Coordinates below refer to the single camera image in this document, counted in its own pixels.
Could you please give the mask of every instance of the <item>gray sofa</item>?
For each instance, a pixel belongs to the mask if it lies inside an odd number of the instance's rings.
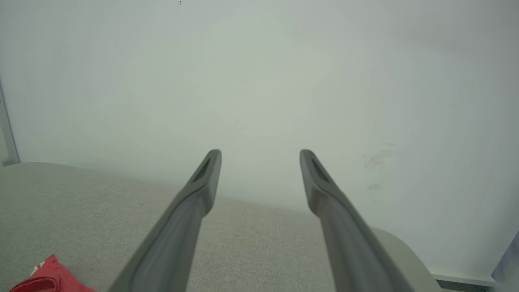
[[[0,291],[50,254],[107,291],[182,186],[49,163],[0,169]],[[414,289],[441,289],[403,241],[373,229]],[[335,291],[319,220],[218,193],[204,218],[188,291]]]

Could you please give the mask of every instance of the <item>baseboard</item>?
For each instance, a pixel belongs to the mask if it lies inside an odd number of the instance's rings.
[[[488,287],[494,287],[496,281],[490,276],[488,278],[472,278],[468,276],[447,276],[447,275],[441,275],[438,273],[432,273],[432,276],[436,280],[442,280],[442,281],[449,281],[449,282],[457,282],[457,283],[464,283],[464,284],[472,284],[472,285],[480,285],[480,286],[488,286]]]

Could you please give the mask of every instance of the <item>red cloth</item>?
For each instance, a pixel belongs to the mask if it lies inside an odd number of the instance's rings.
[[[81,284],[68,269],[58,262],[55,255],[50,255],[43,265],[25,281],[9,292],[95,292]]]

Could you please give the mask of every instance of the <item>red bag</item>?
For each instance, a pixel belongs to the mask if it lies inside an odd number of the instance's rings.
[[[9,292],[95,292],[74,278],[54,254],[35,269],[29,279],[20,282]]]

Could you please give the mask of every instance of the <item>white wall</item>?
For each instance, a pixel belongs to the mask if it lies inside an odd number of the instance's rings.
[[[519,229],[512,1],[2,1],[23,162],[307,210],[314,150],[372,225],[437,274],[488,278]]]

